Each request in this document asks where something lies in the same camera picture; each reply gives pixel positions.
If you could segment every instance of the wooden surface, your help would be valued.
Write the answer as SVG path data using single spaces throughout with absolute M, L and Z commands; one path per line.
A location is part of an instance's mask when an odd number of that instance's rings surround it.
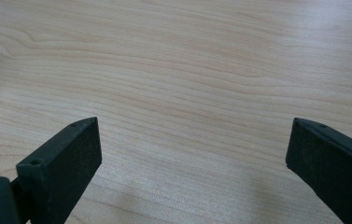
M 352 137 L 352 1 L 0 0 L 0 175 L 93 116 L 67 223 L 341 223 L 285 156 Z

